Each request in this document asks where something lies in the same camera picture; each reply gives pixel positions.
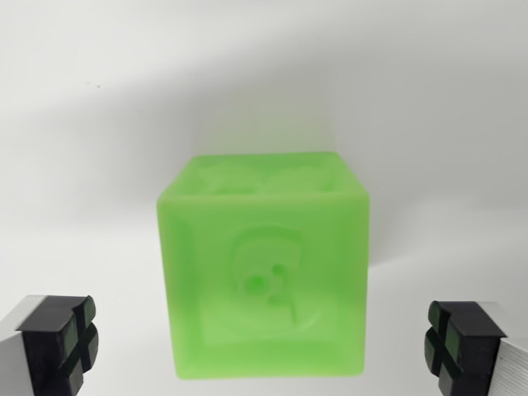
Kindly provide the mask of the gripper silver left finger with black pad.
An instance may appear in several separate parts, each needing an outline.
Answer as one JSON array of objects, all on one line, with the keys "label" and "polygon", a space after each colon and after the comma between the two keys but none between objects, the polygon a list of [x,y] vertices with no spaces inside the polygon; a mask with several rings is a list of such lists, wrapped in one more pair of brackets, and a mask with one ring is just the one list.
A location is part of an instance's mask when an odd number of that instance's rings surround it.
[{"label": "gripper silver left finger with black pad", "polygon": [[1,320],[2,395],[76,395],[95,364],[93,297],[27,295]]}]

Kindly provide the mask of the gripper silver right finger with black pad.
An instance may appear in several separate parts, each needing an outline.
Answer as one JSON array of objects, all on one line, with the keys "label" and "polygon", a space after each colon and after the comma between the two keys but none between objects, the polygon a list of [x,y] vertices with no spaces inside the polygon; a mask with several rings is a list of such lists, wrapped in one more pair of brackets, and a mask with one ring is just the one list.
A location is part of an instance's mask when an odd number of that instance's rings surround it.
[{"label": "gripper silver right finger with black pad", "polygon": [[525,309],[434,300],[428,321],[424,356],[442,394],[527,394]]}]

